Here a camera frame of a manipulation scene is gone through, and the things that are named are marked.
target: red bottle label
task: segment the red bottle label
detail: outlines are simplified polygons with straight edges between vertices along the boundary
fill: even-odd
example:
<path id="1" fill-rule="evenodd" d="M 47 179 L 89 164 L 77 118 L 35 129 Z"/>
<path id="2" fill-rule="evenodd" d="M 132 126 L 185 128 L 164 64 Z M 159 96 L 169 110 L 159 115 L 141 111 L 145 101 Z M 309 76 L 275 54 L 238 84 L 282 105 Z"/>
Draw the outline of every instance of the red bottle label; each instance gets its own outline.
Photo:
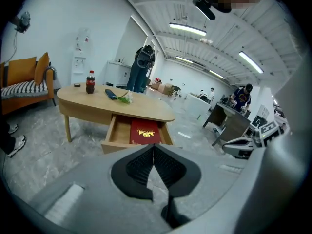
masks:
<path id="1" fill-rule="evenodd" d="M 87 85 L 94 85 L 95 83 L 95 80 L 87 80 Z"/>

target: wooden table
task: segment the wooden table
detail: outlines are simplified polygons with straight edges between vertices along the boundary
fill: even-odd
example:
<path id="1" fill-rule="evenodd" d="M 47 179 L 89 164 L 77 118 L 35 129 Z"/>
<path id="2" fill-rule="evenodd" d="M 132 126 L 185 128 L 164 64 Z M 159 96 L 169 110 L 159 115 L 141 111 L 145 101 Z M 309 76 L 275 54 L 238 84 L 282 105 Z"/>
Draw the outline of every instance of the wooden table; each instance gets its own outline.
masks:
<path id="1" fill-rule="evenodd" d="M 238 111 L 221 104 L 220 102 L 216 104 L 203 127 L 206 127 L 208 122 L 214 123 L 215 125 L 221 127 L 221 129 L 217 128 L 220 136 L 216 139 L 212 146 L 215 146 L 220 140 L 229 141 L 242 137 L 250 124 L 250 120 Z"/>
<path id="2" fill-rule="evenodd" d="M 173 145 L 166 122 L 175 120 L 171 107 L 164 101 L 133 92 L 133 103 L 126 104 L 111 100 L 105 93 L 111 89 L 117 96 L 127 91 L 105 85 L 96 85 L 93 94 L 86 92 L 85 83 L 81 87 L 73 85 L 58 90 L 59 110 L 65 117 L 67 139 L 72 141 L 69 117 L 110 125 L 106 139 L 102 142 L 104 153 L 133 147 L 129 144 L 132 118 L 157 121 L 162 143 Z"/>

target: backpack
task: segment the backpack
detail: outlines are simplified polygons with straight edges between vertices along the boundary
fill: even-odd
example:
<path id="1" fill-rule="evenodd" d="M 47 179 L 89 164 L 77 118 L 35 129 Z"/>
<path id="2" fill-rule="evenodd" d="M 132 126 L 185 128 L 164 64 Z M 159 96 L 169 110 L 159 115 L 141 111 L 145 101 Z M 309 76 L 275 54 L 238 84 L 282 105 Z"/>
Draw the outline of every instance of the backpack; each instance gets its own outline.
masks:
<path id="1" fill-rule="evenodd" d="M 148 64 L 150 63 L 153 54 L 154 49 L 152 49 L 150 46 L 145 46 L 141 49 L 139 54 L 137 55 L 136 63 L 140 68 L 146 68 Z"/>

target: gold emblem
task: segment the gold emblem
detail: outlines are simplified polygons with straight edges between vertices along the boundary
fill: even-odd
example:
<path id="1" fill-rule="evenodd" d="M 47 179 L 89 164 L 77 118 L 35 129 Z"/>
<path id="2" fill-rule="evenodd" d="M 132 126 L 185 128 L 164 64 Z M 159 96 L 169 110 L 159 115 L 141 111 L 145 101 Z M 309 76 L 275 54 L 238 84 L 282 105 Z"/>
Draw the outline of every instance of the gold emblem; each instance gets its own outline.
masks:
<path id="1" fill-rule="evenodd" d="M 154 136 L 154 133 L 155 133 L 153 131 L 140 130 L 140 129 L 138 129 L 137 132 L 139 135 L 143 134 L 143 137 L 146 137 L 146 138 L 149 138 L 150 136 Z"/>

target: white cabinet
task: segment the white cabinet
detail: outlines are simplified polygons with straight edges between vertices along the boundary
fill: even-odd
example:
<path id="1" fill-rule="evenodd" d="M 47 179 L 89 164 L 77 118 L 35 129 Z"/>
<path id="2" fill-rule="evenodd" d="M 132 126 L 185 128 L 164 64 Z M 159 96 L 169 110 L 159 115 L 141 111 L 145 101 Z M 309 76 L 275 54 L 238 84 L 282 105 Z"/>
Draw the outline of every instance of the white cabinet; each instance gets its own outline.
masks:
<path id="1" fill-rule="evenodd" d="M 75 51 L 72 61 L 71 84 L 86 82 L 86 54 L 82 51 Z"/>
<path id="2" fill-rule="evenodd" d="M 104 75 L 104 84 L 112 84 L 114 87 L 127 86 L 131 67 L 120 62 L 109 61 Z"/>

